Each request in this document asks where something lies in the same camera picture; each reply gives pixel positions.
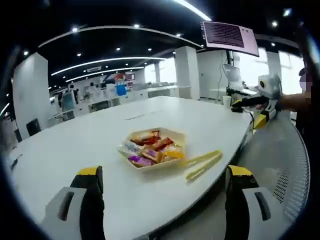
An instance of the purple wrapper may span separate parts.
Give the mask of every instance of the purple wrapper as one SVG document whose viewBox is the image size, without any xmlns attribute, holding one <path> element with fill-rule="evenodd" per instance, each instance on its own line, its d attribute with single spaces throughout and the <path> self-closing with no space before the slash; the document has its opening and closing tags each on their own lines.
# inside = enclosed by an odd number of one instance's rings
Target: purple wrapper
<svg viewBox="0 0 320 240">
<path fill-rule="evenodd" d="M 154 162 L 152 160 L 146 159 L 142 156 L 130 156 L 128 157 L 130 161 L 136 162 L 137 164 L 143 165 L 143 166 L 152 166 Z"/>
</svg>

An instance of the ceiling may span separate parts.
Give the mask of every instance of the ceiling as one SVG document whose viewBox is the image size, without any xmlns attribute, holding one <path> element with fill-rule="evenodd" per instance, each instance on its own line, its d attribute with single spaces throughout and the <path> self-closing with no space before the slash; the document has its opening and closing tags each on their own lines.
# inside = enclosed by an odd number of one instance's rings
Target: ceiling
<svg viewBox="0 0 320 240">
<path fill-rule="evenodd" d="M 295 40 L 290 18 L 283 17 L 283 1 L 269 1 L 267 5 L 256 0 L 187 0 L 212 21 L 236 24 L 253 29 L 256 34 Z M 173 57 L 176 48 L 188 45 L 181 39 L 139 29 L 96 29 L 69 34 L 40 48 L 43 42 L 70 32 L 73 27 L 133 26 L 153 29 L 182 37 L 198 45 L 203 44 L 200 23 L 203 19 L 174 0 L 41 0 L 26 8 L 23 17 L 13 19 L 14 42 L 38 52 L 48 60 L 49 86 L 65 86 L 68 79 L 86 74 L 84 70 L 102 66 L 108 69 L 142 67 L 157 60 L 118 60 L 77 67 L 54 76 L 52 73 L 91 61 L 122 57 Z M 273 28 L 271 22 L 278 21 Z M 23 53 L 19 61 L 26 56 Z"/>
</svg>

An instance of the snack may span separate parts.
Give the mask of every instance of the snack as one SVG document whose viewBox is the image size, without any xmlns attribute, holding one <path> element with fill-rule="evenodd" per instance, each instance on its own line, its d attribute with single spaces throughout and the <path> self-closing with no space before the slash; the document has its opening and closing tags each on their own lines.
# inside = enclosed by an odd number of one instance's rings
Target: snack
<svg viewBox="0 0 320 240">
<path fill-rule="evenodd" d="M 131 141 L 134 142 L 135 144 L 143 146 L 143 145 L 152 145 L 156 143 L 159 138 L 160 138 L 159 131 L 150 131 L 150 132 L 144 132 L 139 136 L 133 137 Z"/>
<path fill-rule="evenodd" d="M 117 149 L 120 152 L 130 154 L 130 155 L 139 155 L 142 151 L 142 147 L 138 146 L 132 141 L 125 141 L 123 145 L 118 146 Z"/>
<path fill-rule="evenodd" d="M 185 155 L 183 153 L 183 150 L 180 146 L 178 145 L 169 145 L 165 147 L 161 151 L 164 155 L 171 157 L 172 159 L 184 159 Z"/>
<path fill-rule="evenodd" d="M 156 163 L 160 163 L 163 156 L 164 156 L 161 152 L 154 151 L 150 148 L 145 148 L 141 154 L 142 154 L 142 156 L 144 156 L 148 159 L 151 159 L 152 161 L 154 161 Z"/>
<path fill-rule="evenodd" d="M 164 149 L 166 146 L 173 144 L 173 143 L 174 142 L 170 138 L 166 137 L 165 139 L 159 140 L 158 142 L 153 144 L 151 146 L 151 148 L 155 151 L 160 151 L 160 150 Z"/>
<path fill-rule="evenodd" d="M 152 160 L 146 159 L 142 156 L 132 155 L 128 157 L 129 161 L 138 168 L 152 166 L 155 164 Z"/>
</svg>

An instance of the yellow tongs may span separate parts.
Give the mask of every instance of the yellow tongs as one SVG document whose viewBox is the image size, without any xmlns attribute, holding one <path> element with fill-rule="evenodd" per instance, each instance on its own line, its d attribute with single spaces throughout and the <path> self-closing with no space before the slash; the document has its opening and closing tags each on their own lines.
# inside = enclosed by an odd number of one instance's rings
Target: yellow tongs
<svg viewBox="0 0 320 240">
<path fill-rule="evenodd" d="M 202 155 L 202 156 L 195 157 L 190 160 L 181 161 L 181 163 L 180 163 L 181 167 L 190 167 L 190 166 L 196 165 L 198 163 L 210 160 L 206 164 L 204 164 L 202 167 L 200 167 L 199 169 L 188 173 L 187 176 L 185 177 L 185 179 L 188 181 L 193 181 L 193 180 L 197 179 L 203 173 L 205 173 L 207 170 L 209 170 L 213 165 L 215 165 L 221 158 L 222 158 L 222 152 L 220 150 L 215 150 L 215 151 L 209 152 L 209 153 Z"/>
</svg>

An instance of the white cup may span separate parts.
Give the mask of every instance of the white cup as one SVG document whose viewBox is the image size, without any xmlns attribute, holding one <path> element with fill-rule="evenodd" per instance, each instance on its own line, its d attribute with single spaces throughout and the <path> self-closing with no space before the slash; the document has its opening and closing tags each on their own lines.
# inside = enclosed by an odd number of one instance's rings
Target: white cup
<svg viewBox="0 0 320 240">
<path fill-rule="evenodd" d="M 231 96 L 222 96 L 223 105 L 229 109 L 231 107 Z"/>
</svg>

